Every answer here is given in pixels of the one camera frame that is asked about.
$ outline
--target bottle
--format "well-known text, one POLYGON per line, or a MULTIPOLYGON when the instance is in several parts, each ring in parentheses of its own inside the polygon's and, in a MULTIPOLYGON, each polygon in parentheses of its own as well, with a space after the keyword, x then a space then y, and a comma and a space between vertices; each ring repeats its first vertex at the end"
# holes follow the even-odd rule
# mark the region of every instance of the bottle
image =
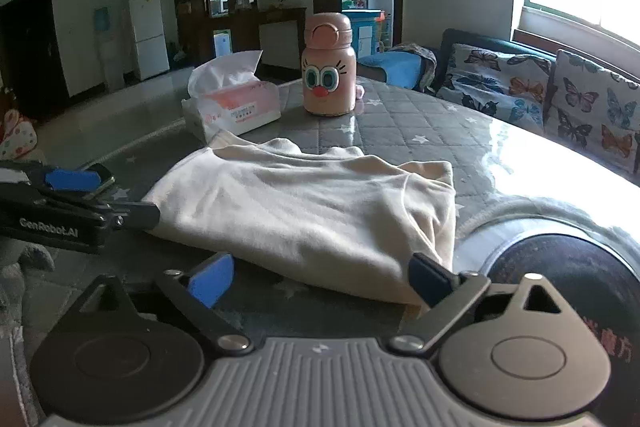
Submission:
POLYGON ((302 54, 305 109, 339 116, 356 103, 356 52, 351 21, 341 13, 318 13, 306 19, 302 54))

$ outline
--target tissue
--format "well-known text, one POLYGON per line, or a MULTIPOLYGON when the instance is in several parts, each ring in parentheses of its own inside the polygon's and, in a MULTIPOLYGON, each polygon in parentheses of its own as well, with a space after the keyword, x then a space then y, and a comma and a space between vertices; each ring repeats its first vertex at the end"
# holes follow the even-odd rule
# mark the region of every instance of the tissue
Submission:
POLYGON ((280 117, 278 87, 255 76, 261 51, 214 58, 193 70, 189 100, 182 100, 188 129, 209 143, 220 129, 236 136, 280 117))

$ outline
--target cream-colored garment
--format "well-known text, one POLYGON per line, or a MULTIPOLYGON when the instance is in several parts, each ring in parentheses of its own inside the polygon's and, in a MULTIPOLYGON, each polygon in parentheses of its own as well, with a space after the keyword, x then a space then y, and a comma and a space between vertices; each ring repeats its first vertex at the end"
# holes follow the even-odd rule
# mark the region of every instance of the cream-colored garment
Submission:
POLYGON ((456 223, 448 162, 395 167, 357 147, 305 154, 286 139, 255 145, 221 131, 146 195, 154 235, 229 251, 284 277, 419 304, 414 252, 451 267, 456 223))

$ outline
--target dark door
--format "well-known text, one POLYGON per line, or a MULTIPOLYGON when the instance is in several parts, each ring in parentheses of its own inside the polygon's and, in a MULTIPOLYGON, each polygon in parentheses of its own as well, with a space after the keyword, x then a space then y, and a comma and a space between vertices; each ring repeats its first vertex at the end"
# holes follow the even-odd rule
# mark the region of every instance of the dark door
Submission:
POLYGON ((18 108, 47 120, 69 105, 51 0, 13 0, 0 7, 2 79, 18 108))

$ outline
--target refrigerator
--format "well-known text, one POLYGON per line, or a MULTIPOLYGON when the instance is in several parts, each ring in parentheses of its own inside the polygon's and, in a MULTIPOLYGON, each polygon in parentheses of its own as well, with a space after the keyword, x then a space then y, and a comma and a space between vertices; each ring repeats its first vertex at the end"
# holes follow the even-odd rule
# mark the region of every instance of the refrigerator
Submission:
POLYGON ((136 69, 140 80, 169 70, 160 0, 129 0, 136 69))

